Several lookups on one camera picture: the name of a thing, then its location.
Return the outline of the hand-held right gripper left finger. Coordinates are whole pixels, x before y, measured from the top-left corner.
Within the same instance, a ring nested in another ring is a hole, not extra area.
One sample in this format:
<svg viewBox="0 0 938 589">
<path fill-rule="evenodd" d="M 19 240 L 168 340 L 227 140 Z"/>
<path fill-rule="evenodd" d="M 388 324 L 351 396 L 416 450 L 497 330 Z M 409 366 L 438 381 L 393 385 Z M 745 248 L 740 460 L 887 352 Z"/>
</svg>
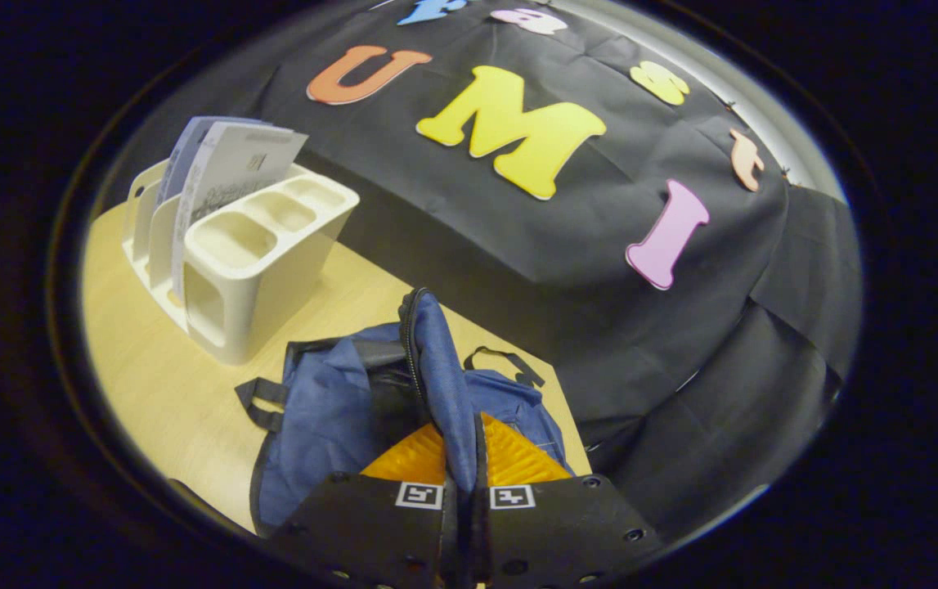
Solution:
<svg viewBox="0 0 938 589">
<path fill-rule="evenodd" d="M 334 472 L 269 537 L 269 552 L 339 588 L 456 585 L 457 486 L 434 425 L 361 472 Z"/>
</svg>

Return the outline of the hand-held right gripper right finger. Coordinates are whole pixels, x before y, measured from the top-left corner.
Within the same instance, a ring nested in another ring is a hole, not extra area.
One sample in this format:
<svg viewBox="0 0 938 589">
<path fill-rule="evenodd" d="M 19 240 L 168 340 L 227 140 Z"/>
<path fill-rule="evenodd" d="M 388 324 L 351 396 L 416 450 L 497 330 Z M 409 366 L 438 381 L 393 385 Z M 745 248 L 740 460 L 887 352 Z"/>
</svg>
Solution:
<svg viewBox="0 0 938 589">
<path fill-rule="evenodd" d="M 664 540 L 599 474 L 573 476 L 488 414 L 478 418 L 473 580 L 485 588 L 609 588 Z"/>
</svg>

